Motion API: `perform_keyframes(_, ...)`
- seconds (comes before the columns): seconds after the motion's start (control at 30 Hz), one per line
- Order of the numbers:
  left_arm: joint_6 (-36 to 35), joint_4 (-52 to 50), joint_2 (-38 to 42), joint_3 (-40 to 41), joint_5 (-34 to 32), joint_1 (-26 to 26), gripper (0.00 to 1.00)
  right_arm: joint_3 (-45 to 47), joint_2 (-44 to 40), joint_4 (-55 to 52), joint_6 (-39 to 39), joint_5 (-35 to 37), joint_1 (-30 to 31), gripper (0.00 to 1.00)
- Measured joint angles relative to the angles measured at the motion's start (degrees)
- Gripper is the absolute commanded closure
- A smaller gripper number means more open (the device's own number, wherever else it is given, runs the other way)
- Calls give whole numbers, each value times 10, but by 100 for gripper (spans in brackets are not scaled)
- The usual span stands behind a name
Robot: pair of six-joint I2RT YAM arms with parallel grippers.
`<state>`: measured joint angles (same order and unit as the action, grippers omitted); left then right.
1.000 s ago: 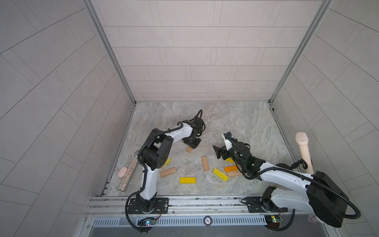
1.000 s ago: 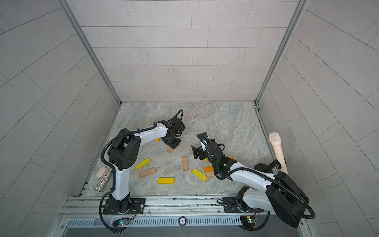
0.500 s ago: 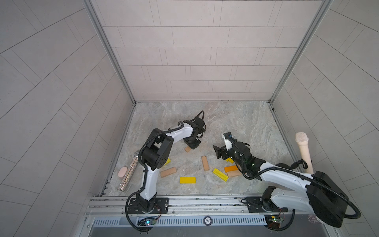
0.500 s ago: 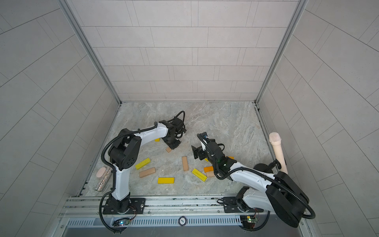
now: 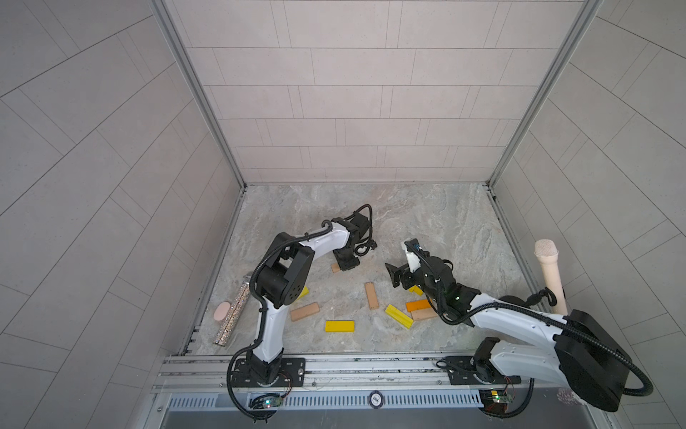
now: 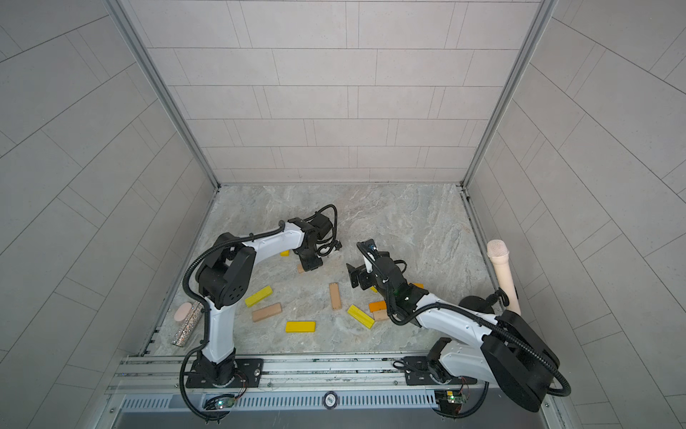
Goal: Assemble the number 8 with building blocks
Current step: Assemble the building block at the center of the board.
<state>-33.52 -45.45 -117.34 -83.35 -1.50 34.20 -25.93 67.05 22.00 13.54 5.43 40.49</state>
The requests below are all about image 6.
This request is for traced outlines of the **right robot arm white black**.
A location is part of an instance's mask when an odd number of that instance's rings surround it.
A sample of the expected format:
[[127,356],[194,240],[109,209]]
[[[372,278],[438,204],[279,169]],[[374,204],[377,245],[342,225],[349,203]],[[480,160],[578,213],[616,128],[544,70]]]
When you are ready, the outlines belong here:
[[434,384],[464,384],[469,379],[496,384],[522,409],[537,412],[548,396],[568,397],[570,382],[561,374],[552,349],[521,316],[497,316],[439,299],[407,281],[398,261],[382,256],[347,266],[352,287],[375,287],[394,325],[414,325],[441,333],[420,365],[409,360],[403,371]]

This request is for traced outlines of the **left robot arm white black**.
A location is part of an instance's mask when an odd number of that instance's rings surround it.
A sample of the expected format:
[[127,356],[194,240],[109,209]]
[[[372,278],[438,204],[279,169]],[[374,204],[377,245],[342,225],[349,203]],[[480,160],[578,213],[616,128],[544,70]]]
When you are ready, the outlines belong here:
[[268,232],[237,237],[221,234],[214,246],[196,258],[184,273],[182,288],[203,307],[204,333],[191,372],[210,384],[225,386],[237,372],[233,323],[237,305],[248,291],[255,265],[292,251],[306,272],[323,265],[323,258],[341,249],[337,238],[338,209],[320,208],[304,219],[280,221]]

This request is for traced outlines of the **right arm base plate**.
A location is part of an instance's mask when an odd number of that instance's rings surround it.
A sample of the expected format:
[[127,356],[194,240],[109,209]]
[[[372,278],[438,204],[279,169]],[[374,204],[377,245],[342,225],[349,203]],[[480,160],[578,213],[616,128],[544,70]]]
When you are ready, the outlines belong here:
[[461,386],[478,383],[473,377],[450,375],[437,362],[428,361],[427,357],[422,356],[402,357],[396,359],[392,366],[404,375],[408,386]]

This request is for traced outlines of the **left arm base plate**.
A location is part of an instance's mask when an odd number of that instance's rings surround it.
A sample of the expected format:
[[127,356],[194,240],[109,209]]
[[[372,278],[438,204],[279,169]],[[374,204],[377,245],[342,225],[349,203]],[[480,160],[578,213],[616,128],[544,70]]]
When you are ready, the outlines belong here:
[[257,388],[264,361],[262,359],[232,359],[214,364],[203,357],[186,373],[185,387],[190,389]]

